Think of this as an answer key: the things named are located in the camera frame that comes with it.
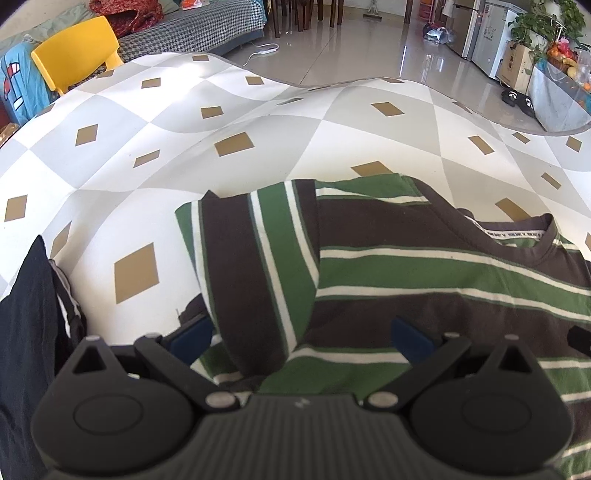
screw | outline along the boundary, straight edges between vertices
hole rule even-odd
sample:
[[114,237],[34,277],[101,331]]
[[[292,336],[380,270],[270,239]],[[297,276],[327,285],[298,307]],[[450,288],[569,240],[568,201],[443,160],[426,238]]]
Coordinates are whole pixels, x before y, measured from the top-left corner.
[[234,405],[236,397],[230,392],[214,392],[205,397],[205,403],[211,408],[228,408]]
[[390,392],[376,392],[369,396],[368,402],[372,407],[390,408],[398,403],[398,396]]

cardboard box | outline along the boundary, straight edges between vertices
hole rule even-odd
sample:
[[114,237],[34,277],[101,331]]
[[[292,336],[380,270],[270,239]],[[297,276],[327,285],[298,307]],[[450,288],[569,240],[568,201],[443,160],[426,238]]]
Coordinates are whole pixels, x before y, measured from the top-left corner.
[[496,76],[519,93],[526,93],[533,68],[531,50],[516,42],[509,42]]

mop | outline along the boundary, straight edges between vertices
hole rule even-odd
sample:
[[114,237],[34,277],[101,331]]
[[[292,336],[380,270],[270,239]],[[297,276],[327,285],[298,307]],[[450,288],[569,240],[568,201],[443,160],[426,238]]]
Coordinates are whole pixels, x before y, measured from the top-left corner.
[[372,20],[382,21],[382,16],[378,12],[378,0],[371,0],[369,9],[366,14],[363,14],[364,18],[371,18]]

black garment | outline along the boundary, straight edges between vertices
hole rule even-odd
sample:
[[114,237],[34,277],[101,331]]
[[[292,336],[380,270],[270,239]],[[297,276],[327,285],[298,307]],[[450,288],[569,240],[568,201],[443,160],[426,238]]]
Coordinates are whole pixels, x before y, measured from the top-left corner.
[[11,294],[0,302],[0,471],[4,480],[37,480],[46,468],[30,423],[71,353],[43,239],[33,242]]

yellow chair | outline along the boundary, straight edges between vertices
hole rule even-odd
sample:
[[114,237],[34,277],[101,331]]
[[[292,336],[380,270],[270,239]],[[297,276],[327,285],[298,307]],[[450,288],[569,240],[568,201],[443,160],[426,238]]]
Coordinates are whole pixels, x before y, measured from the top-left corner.
[[123,65],[118,48],[107,19],[96,17],[48,38],[31,52],[31,57],[50,90],[64,95],[103,63],[107,70]]

